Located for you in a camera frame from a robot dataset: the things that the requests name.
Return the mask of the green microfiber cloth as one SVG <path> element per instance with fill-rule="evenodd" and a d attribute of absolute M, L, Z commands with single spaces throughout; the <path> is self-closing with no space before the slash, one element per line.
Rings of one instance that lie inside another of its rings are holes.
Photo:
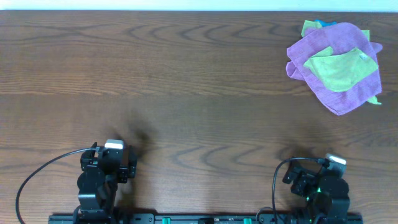
<path fill-rule="evenodd" d="M 359 48 L 333 55 L 332 47 L 326 47 L 311 56 L 303 66 L 309 69 L 325 86 L 334 92 L 350 90 L 379 66 Z"/>

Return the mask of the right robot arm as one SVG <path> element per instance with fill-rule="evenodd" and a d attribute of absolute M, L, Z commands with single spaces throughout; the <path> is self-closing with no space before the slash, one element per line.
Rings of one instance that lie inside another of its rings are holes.
<path fill-rule="evenodd" d="M 350 199 L 349 185 L 342 178 L 346 164 L 332 159 L 317 159 L 318 172 L 306 169 L 294 158 L 282 179 L 291 185 L 291 192 L 306 200 L 306 206 L 296 208 L 285 223 L 347 223 Z"/>

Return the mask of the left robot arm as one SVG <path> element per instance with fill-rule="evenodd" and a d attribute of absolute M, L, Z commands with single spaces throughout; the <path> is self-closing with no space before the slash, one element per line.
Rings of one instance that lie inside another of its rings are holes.
<path fill-rule="evenodd" d="M 80 205 L 73 223 L 127 223 L 129 218 L 115 207 L 119 184 L 136 175 L 137 157 L 131 145 L 109 139 L 104 146 L 94 143 L 80 157 L 83 173 L 77 180 Z"/>

